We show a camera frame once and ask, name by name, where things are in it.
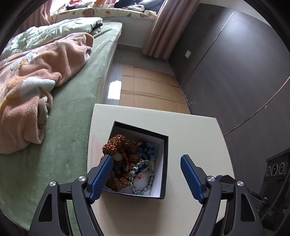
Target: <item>white light switch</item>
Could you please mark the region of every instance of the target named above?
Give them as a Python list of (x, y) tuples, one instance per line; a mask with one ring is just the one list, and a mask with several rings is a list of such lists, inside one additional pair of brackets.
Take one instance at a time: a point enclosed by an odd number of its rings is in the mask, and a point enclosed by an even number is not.
[(190, 54), (191, 54), (191, 52), (187, 50), (187, 52), (185, 54), (186, 58), (188, 58), (190, 56)]

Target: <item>floral window sill cover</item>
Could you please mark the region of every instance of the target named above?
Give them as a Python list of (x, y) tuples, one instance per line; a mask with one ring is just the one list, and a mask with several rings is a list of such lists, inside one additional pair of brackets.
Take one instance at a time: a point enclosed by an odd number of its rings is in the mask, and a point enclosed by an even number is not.
[(52, 15), (51, 17), (53, 19), (53, 23), (57, 23), (65, 19), (75, 19), (79, 17), (132, 17), (142, 20), (155, 20), (157, 16), (119, 8), (88, 7), (60, 12)]

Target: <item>floor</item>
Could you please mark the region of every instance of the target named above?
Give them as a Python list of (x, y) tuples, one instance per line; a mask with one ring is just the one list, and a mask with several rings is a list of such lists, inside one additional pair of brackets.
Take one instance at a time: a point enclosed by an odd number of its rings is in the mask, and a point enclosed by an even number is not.
[(190, 114), (168, 62), (118, 45), (109, 74), (105, 104)]

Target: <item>brown blanket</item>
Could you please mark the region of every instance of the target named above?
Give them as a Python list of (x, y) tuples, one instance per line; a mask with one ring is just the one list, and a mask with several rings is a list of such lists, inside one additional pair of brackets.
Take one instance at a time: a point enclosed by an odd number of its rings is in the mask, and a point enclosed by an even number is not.
[(0, 153), (13, 153), (44, 139), (50, 91), (86, 63), (93, 37), (72, 33), (0, 62)]

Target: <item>dark gray wall panel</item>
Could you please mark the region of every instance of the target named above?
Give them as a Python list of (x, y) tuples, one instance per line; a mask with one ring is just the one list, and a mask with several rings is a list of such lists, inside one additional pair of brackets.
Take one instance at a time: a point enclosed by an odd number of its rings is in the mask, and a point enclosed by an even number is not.
[[(229, 8), (199, 4), (169, 59), (181, 86), (188, 80), (232, 13), (233, 10)], [(191, 52), (189, 58), (185, 57), (187, 50)]]
[(225, 134), (250, 117), (290, 75), (290, 53), (267, 24), (235, 11), (183, 86), (194, 115)]
[(290, 82), (257, 115), (225, 136), (237, 179), (259, 192), (266, 159), (290, 147)]

